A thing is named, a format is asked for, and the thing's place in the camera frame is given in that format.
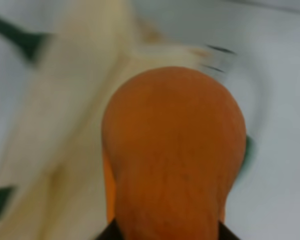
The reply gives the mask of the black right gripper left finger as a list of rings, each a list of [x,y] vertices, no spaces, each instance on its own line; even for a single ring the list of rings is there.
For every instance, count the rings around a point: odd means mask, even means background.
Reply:
[[[114,218],[110,224],[95,238],[95,240],[124,240],[119,229],[116,219]]]

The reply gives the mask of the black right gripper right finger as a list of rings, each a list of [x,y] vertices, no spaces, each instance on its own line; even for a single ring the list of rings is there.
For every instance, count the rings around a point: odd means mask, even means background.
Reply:
[[[218,240],[240,240],[225,224],[218,222]]]

